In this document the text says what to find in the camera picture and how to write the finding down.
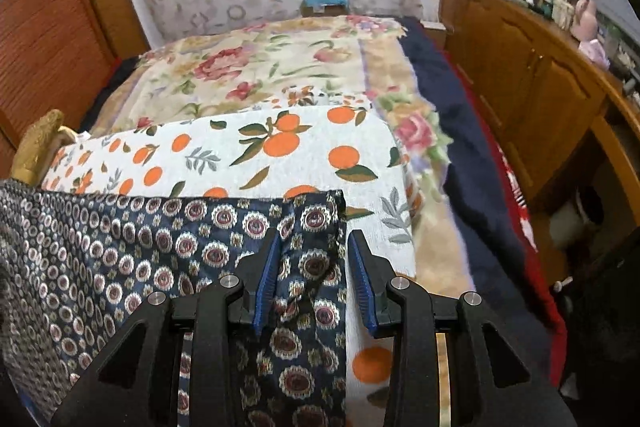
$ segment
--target gray patterned fabric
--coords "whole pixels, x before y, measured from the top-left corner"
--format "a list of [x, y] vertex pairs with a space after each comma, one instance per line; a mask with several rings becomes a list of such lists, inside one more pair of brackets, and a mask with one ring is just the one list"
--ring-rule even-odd
[[[344, 201], [76, 196], [0, 183], [2, 347], [14, 382], [46, 418], [153, 291], [200, 291], [282, 238], [270, 323], [231, 342], [252, 425], [344, 424]], [[190, 338], [178, 423], [188, 425]]]

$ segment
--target black gripper frame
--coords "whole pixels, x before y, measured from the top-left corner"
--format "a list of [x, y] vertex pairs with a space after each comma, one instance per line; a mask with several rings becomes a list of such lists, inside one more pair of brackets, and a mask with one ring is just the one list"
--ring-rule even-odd
[[447, 339], [452, 427], [576, 425], [558, 391], [527, 365], [500, 318], [477, 294], [432, 295], [409, 279], [406, 288], [397, 289], [391, 263], [371, 253], [361, 230], [348, 238], [352, 272], [356, 251], [374, 295], [376, 336], [395, 338], [385, 427], [440, 425], [436, 333]]
[[231, 328], [254, 322], [261, 275], [276, 229], [260, 251], [241, 259], [238, 284], [220, 281], [202, 292], [140, 304], [71, 388], [51, 420], [52, 427], [175, 427], [184, 334], [193, 331], [189, 415], [191, 427], [244, 426], [239, 385], [229, 356]]

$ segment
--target navy blue fabric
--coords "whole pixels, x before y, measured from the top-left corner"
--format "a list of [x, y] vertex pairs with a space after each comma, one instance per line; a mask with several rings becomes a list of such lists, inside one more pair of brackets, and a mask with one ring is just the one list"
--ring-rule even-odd
[[82, 123], [78, 130], [79, 132], [91, 131], [91, 127], [95, 125], [95, 122], [98, 120], [98, 116], [100, 116], [102, 106], [107, 102], [107, 100], [109, 100], [109, 97], [115, 92], [115, 90], [124, 84], [124, 82], [136, 70], [139, 60], [140, 57], [136, 56], [125, 58], [120, 63], [118, 68], [111, 75], [107, 85], [100, 90], [98, 96], [95, 97], [93, 105], [86, 112], [84, 118], [82, 118]]
[[[346, 220], [340, 190], [293, 199], [130, 198], [0, 181], [0, 348], [47, 419], [143, 299], [192, 295], [233, 273], [277, 228], [279, 271], [262, 336], [239, 329], [242, 409], [254, 426], [344, 424]], [[188, 425], [191, 333], [180, 359]]]
[[542, 322], [542, 305], [525, 278], [526, 250], [513, 230], [500, 173], [478, 116], [462, 81], [420, 22], [399, 21], [408, 30], [400, 43], [414, 67], [418, 89], [436, 106], [443, 131], [453, 139], [444, 190], [466, 243], [478, 293], [547, 375], [551, 334]]

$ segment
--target metal screw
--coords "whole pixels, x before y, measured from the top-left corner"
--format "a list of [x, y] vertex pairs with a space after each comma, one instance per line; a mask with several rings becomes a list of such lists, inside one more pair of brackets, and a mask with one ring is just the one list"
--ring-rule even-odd
[[162, 292], [153, 292], [149, 295], [146, 300], [149, 301], [149, 304], [153, 304], [153, 306], [158, 306], [158, 304], [162, 304], [166, 299], [166, 295]]
[[222, 279], [220, 279], [220, 285], [225, 288], [233, 288], [237, 286], [240, 280], [235, 275], [225, 275]]
[[465, 302], [469, 306], [478, 306], [482, 302], [482, 297], [479, 296], [476, 292], [468, 292], [465, 293]]
[[404, 277], [394, 277], [391, 279], [391, 286], [396, 290], [406, 290], [409, 288], [409, 280]]

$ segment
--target pink rose print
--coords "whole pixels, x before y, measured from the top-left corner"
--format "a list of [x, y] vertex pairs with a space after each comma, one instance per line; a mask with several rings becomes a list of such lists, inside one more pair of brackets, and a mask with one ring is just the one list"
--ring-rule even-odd
[[267, 27], [267, 23], [263, 23], [263, 24], [257, 24], [255, 26], [247, 26], [246, 28], [243, 28], [242, 31], [246, 33], [259, 32], [265, 29], [266, 27]]
[[363, 15], [347, 15], [346, 20], [351, 26], [373, 34], [384, 33], [391, 28], [385, 21]]
[[232, 89], [226, 94], [226, 98], [237, 98], [238, 100], [245, 100], [248, 97], [252, 90], [257, 87], [258, 84], [249, 84], [248, 82], [240, 82], [236, 89]]
[[149, 127], [151, 124], [153, 124], [154, 121], [151, 120], [148, 116], [143, 116], [142, 118], [140, 118], [138, 120], [138, 124], [137, 124], [137, 128], [140, 129], [142, 127]]
[[433, 144], [431, 126], [417, 111], [403, 118], [394, 134], [410, 153], [422, 154]]
[[320, 62], [346, 62], [351, 58], [351, 52], [348, 48], [330, 48], [326, 46], [314, 55], [315, 60]]
[[193, 71], [196, 78], [201, 80], [232, 80], [241, 72], [231, 68], [243, 68], [249, 63], [249, 54], [242, 46], [222, 50], [201, 62]]
[[341, 37], [348, 36], [356, 36], [358, 32], [353, 28], [349, 28], [348, 26], [344, 26], [342, 28], [338, 28], [335, 32], [331, 34], [332, 39], [340, 39]]

